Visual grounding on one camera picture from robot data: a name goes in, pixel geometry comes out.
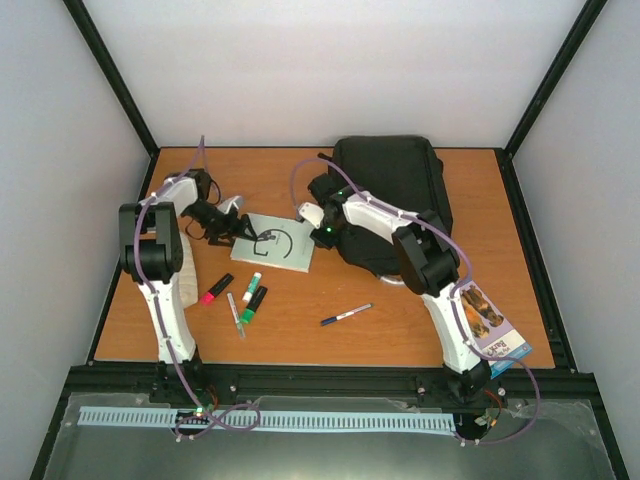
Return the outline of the dog picture book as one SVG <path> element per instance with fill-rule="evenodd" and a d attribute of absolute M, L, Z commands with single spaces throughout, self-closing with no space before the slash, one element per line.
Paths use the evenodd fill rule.
<path fill-rule="evenodd" d="M 514 364 L 514 361 L 503 360 L 503 357 L 522 359 L 532 352 L 531 345 L 475 282 L 462 288 L 460 296 L 479 350 L 487 357 L 500 357 L 498 361 L 489 362 L 492 379 Z"/>

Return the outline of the grey notebook with G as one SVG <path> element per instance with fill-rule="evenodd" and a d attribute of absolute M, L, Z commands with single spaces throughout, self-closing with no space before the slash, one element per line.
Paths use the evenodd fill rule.
<path fill-rule="evenodd" d="M 234 261 L 308 273 L 314 252 L 307 222 L 261 214 L 249 214 L 257 239 L 238 238 L 231 250 Z"/>

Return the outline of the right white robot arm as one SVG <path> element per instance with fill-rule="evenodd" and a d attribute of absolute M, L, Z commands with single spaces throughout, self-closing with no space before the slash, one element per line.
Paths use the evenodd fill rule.
<path fill-rule="evenodd" d="M 398 276 L 418 295 L 441 343 L 450 396 L 459 404 L 474 399 L 490 380 L 491 367 L 465 317 L 457 286 L 460 259 L 439 216 L 431 210 L 403 213 L 367 191 L 339 187 L 327 173 L 308 190 L 316 203 L 297 210 L 314 226 L 314 243 L 335 248 L 346 263 L 377 277 Z"/>

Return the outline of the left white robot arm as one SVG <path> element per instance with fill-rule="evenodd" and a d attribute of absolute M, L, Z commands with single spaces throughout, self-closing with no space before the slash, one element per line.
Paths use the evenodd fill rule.
<path fill-rule="evenodd" d="M 244 198 L 235 195 L 211 203 L 208 198 L 213 185 L 214 180 L 202 168 L 174 173 L 146 199 L 123 204 L 118 212 L 120 267 L 144 296 L 157 339 L 160 372 L 174 377 L 174 392 L 190 403 L 206 395 L 210 381 L 180 297 L 185 247 L 178 219 L 187 216 L 196 221 L 204 238 L 214 246 L 232 246 L 238 238 L 257 238 L 249 216 L 239 213 Z"/>

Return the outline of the black student backpack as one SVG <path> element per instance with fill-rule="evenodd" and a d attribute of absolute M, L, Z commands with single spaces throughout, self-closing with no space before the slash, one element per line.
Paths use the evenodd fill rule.
<path fill-rule="evenodd" d="M 423 136 L 349 136 L 337 141 L 331 161 L 359 189 L 410 212 L 431 210 L 448 233 L 453 214 L 444 181 L 444 164 Z M 391 243 L 358 226 L 341 231 L 337 251 L 348 264 L 376 276 L 400 274 Z"/>

